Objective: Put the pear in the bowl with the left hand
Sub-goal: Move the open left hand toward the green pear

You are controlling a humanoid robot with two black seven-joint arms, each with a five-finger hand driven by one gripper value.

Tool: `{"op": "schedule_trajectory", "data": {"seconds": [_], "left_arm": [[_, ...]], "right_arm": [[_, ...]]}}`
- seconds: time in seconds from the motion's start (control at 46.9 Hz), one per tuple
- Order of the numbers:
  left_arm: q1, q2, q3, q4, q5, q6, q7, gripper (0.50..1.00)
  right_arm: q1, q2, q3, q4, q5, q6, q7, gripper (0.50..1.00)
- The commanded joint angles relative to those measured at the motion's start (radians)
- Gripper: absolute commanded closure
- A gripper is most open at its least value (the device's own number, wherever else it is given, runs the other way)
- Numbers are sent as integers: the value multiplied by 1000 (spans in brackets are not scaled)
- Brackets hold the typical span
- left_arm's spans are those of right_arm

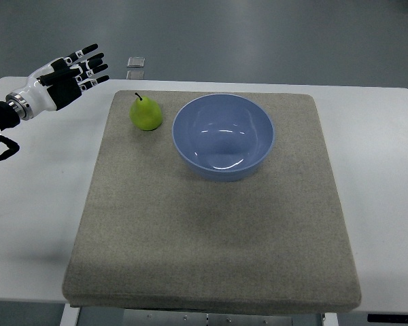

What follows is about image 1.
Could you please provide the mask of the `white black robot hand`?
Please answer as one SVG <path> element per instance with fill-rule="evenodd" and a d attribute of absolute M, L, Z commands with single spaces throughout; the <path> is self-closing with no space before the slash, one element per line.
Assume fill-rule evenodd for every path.
<path fill-rule="evenodd" d="M 89 45 L 38 68 L 27 77 L 23 87 L 6 96 L 6 103 L 22 120 L 68 106 L 85 91 L 109 79 L 107 75 L 99 75 L 108 68 L 103 62 L 103 53 L 85 57 L 97 48 L 96 43 Z"/>

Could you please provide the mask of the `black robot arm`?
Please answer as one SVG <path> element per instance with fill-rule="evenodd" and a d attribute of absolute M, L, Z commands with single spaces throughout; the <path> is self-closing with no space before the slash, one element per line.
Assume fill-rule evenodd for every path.
<path fill-rule="evenodd" d="M 20 149 L 17 142 L 3 136 L 1 132 L 7 128 L 14 128 L 20 123 L 20 117 L 9 104 L 0 101 L 0 161 L 5 160 Z"/>

